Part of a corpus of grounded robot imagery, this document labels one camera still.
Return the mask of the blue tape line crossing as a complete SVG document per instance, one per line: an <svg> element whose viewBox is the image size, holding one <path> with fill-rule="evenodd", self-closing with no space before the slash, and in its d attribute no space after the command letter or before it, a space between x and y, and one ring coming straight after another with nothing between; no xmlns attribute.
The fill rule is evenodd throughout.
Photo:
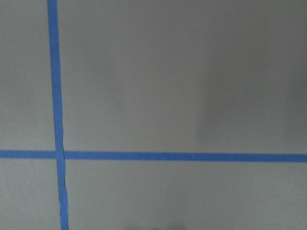
<svg viewBox="0 0 307 230"><path fill-rule="evenodd" d="M295 162L306 163L306 154L245 153L154 153L65 151L68 160L119 161L220 161L220 162Z"/></svg>

